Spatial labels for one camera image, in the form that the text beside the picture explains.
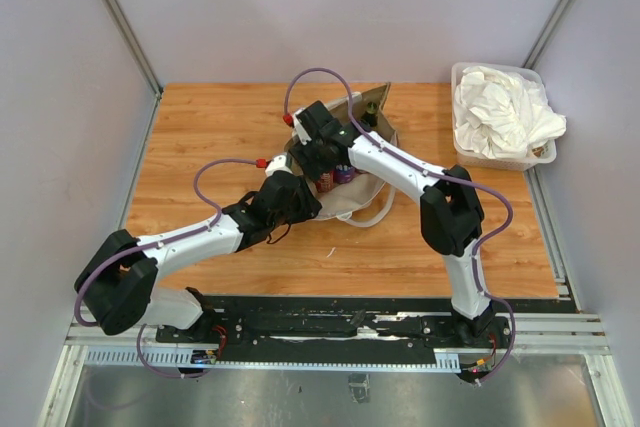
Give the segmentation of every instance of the white wall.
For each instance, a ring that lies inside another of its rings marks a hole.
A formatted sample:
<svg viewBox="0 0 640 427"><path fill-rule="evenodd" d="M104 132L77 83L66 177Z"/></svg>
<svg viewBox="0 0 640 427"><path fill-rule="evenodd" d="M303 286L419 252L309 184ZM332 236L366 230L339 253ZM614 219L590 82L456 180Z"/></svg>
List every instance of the white wall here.
<svg viewBox="0 0 640 427"><path fill-rule="evenodd" d="M34 425L153 96L101 0L0 0L0 424Z"/></svg>
<svg viewBox="0 0 640 427"><path fill-rule="evenodd" d="M282 82L315 65L446 82L458 61L521 65L556 1L120 0L163 83Z"/></svg>
<svg viewBox="0 0 640 427"><path fill-rule="evenodd" d="M640 4L577 0L538 71L567 115L558 159L542 169L586 308L602 314L640 422Z"/></svg>

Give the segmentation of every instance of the beige bag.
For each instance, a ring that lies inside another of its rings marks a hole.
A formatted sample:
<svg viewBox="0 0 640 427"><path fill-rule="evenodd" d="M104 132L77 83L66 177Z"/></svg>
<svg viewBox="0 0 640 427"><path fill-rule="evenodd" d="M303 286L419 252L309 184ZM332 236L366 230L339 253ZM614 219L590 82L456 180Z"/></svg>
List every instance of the beige bag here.
<svg viewBox="0 0 640 427"><path fill-rule="evenodd" d="M397 132L384 115L384 103L387 100L387 94L390 87L391 84L385 84L366 92L354 92L353 114L356 119L359 119L364 114L365 107L369 102L377 103L379 105L379 111L376 131L387 142L390 142L392 145L398 145ZM349 122L346 97L333 100L325 105L327 106L327 109L329 109L329 111L340 120L340 122ZM297 140L297 136L294 136L294 138L285 145L285 150L288 150L295 140ZM301 173L300 167L295 163L292 170L296 175ZM370 221L354 222L350 220L351 214L357 210L364 209L371 204L376 195L378 195L384 187L385 182L382 179L372 174L361 173L357 174L351 182L347 184L338 184L331 191L324 193L319 193L315 184L311 180L308 182L311 191L322 204L322 209L315 220L328 220L335 217L360 227L369 227L370 225L374 225L382 220L391 208L393 197L395 195L395 189L392 188L389 192L389 197L386 203L387 205L385 205L383 210Z"/></svg>

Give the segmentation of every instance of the red cable connector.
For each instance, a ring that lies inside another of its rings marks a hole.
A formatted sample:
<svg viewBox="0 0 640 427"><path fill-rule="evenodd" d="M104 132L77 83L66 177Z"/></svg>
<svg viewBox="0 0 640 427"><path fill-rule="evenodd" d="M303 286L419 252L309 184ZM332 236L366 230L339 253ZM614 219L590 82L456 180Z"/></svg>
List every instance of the red cable connector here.
<svg viewBox="0 0 640 427"><path fill-rule="evenodd" d="M284 114L282 120L284 120L284 123L289 127L293 127L293 116L291 114Z"/></svg>

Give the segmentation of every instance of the metal floor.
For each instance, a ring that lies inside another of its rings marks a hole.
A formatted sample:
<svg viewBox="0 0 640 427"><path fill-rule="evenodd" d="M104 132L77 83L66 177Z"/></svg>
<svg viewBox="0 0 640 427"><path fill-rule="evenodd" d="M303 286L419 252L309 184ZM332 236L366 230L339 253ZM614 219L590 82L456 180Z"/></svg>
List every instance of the metal floor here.
<svg viewBox="0 0 640 427"><path fill-rule="evenodd" d="M582 356L516 356L481 388L453 374L374 372L365 395L349 375L217 369L195 381L85 367L67 426L602 425Z"/></svg>

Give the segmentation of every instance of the can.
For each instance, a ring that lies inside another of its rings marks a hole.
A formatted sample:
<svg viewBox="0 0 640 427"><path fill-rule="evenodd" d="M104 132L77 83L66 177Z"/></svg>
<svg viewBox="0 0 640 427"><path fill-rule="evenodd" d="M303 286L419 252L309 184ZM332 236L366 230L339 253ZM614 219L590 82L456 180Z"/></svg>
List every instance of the can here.
<svg viewBox="0 0 640 427"><path fill-rule="evenodd" d="M319 180L316 180L315 184L318 192L329 192L333 189L333 172L325 172Z"/></svg>
<svg viewBox="0 0 640 427"><path fill-rule="evenodd" d="M336 165L333 177L338 184L348 184L356 176L356 169L351 165Z"/></svg>

